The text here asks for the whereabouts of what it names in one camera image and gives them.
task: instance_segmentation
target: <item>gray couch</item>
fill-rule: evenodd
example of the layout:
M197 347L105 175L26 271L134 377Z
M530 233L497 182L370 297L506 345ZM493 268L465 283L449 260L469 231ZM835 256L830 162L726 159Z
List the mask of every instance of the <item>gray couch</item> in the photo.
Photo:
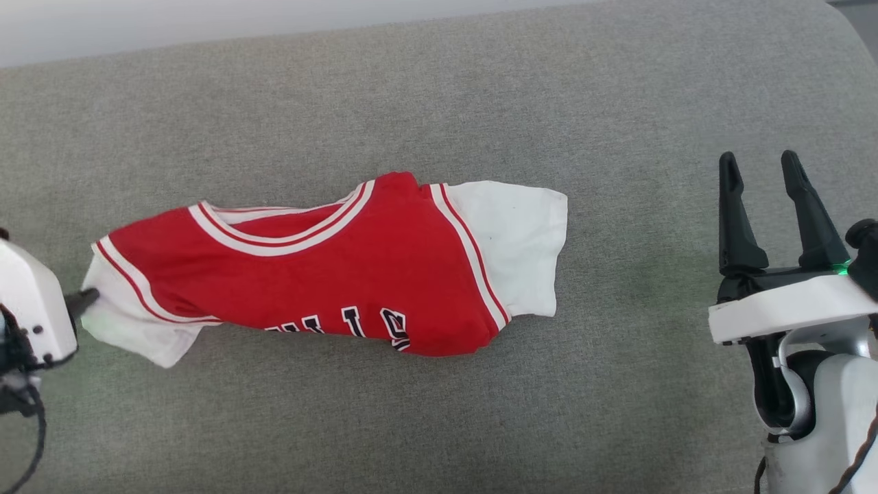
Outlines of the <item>gray couch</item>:
M219 327L163 370L80 335L24 492L749 491L748 360L714 345L716 161L799 251L780 155L840 228L874 215L878 69L819 0L620 0L0 71L0 225L77 288L165 209L335 200L365 179L570 197L558 315L477 354ZM0 418L0 480L34 421Z

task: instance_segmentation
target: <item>folded clothing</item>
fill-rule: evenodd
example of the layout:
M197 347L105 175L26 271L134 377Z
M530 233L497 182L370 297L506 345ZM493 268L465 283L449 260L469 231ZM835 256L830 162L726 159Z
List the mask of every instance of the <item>folded clothing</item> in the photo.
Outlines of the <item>folded clothing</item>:
M394 172L322 207L200 202L92 246L82 318L95 338L177 363L205 326L390 340L401 352L475 352L512 316L554 316L567 198Z

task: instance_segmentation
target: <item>robotic arm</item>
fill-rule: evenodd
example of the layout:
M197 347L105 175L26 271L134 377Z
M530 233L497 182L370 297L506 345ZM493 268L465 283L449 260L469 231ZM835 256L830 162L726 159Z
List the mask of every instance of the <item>robotic arm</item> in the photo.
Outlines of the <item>robotic arm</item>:
M738 164L720 158L720 273L710 332L750 356L753 402L768 431L766 472L772 494L878 491L878 362L868 340L878 323L878 222L846 236L851 262L798 156L781 157L802 239L799 266L769 268L747 219ZM823 350L797 352L797 345Z
M27 482L42 456L46 417L40 400L40 373L73 357L77 348L74 320L97 297L94 289L65 297L55 275L10 243L9 234L0 229L0 415L36 414L40 422L31 466L4 494Z

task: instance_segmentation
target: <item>black cable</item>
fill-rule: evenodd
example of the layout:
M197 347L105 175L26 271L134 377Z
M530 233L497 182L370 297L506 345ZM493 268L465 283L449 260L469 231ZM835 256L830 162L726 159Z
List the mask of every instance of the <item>black cable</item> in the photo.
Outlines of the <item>black cable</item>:
M869 426L869 432L866 434L866 442L860 446L860 449L857 450L857 455L853 457L853 464L845 470L845 473L841 474L841 479L838 481L838 485L832 488L829 491L829 494L841 494L841 491L844 490L849 483L851 483L851 479L854 474L857 473L857 470L863 466L863 462L866 461L866 455L869 454L869 450L872 448L872 445L875 443L875 436L878 436L878 405L875 406L875 418L872 419L872 424Z
M37 465L40 464L40 459L43 457L43 448L46 446L46 407L43 406L43 401L40 399L40 392L37 391L33 385L29 384L27 386L27 393L31 396L33 405L37 409L37 422L39 423L39 430L37 432L37 449L33 452L31 465L27 467L25 474L3 494L13 494L14 492L18 492L22 485L25 485L27 481L31 480L33 472L37 471Z
M762 460L759 461L759 466L756 468L756 482L753 483L753 494L759 494L761 492L761 488L759 487L759 481L762 480L762 474L766 473L766 457L763 456Z
M847 485L851 483L853 476L856 475L857 471L860 470L860 467L863 466L863 463L866 462L866 456L869 454L869 450L872 449L876 438L878 438L878 405L875 406L875 418L872 419L872 424L869 426L869 430L866 433L866 440L860 445L860 449L857 450L857 454L853 457L853 463L851 466L845 469L845 472L841 474L841 478L838 480L838 484L833 487L828 494L841 494L841 492L847 488ZM759 462L759 466L756 468L756 480L753 483L753 494L759 494L759 481L762 479L762 475L765 474L765 472L766 457L763 456L762 460Z

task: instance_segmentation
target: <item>white sleeve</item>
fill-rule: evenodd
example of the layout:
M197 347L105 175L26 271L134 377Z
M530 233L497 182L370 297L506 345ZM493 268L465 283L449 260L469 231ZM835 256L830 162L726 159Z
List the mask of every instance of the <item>white sleeve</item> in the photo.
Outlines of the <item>white sleeve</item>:
M165 368L183 357L203 326L215 324L172 323L150 314L131 284L99 253L85 275L83 288L88 287L97 288L100 296L83 314L83 328L104 343Z
M567 236L567 196L490 181L447 191L509 315L554 316L555 264Z

